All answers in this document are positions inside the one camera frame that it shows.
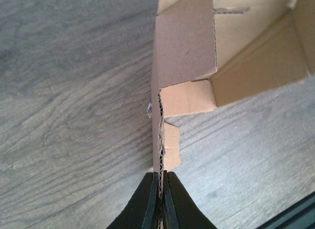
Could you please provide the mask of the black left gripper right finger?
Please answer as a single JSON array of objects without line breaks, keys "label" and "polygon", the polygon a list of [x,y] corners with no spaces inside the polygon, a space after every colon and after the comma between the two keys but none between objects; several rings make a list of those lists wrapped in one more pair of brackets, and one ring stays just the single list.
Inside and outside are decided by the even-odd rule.
[{"label": "black left gripper right finger", "polygon": [[163,226],[165,229],[215,229],[199,210],[172,171],[163,172]]}]

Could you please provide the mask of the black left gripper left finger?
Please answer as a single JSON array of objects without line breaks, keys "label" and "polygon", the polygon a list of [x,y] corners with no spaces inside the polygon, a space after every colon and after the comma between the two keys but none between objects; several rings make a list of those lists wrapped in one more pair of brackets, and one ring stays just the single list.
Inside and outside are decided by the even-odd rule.
[{"label": "black left gripper left finger", "polygon": [[158,227],[158,174],[148,172],[123,211],[109,229],[156,229]]}]

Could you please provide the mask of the cardboard box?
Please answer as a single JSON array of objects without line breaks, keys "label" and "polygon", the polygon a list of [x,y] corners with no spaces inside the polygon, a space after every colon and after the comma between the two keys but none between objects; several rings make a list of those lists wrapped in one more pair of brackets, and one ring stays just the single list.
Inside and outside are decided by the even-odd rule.
[{"label": "cardboard box", "polygon": [[211,112],[315,72],[315,0],[158,0],[151,82],[158,224],[180,164],[168,117]]}]

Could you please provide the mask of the black aluminium frame rail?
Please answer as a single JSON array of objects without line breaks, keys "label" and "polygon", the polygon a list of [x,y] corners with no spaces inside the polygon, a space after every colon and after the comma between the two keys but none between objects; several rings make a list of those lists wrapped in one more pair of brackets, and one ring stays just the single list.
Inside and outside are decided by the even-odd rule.
[{"label": "black aluminium frame rail", "polygon": [[315,193],[301,199],[258,229],[314,229]]}]

